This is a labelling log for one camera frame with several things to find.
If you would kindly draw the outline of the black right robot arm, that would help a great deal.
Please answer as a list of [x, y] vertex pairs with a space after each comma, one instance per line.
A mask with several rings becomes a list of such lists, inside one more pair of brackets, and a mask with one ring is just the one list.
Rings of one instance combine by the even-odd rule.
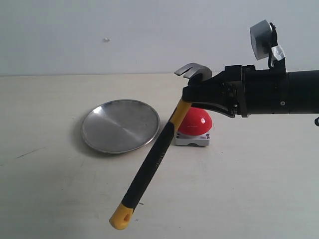
[[318, 114], [319, 72], [227, 66], [207, 80], [189, 82], [182, 98], [192, 106], [234, 118], [241, 115]]

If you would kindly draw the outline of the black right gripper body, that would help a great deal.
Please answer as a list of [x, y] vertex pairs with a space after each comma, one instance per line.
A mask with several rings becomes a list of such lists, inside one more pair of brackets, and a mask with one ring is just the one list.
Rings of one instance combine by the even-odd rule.
[[223, 72], [232, 87], [232, 109], [250, 115], [288, 114], [289, 79], [285, 67], [256, 70], [254, 65], [226, 66]]

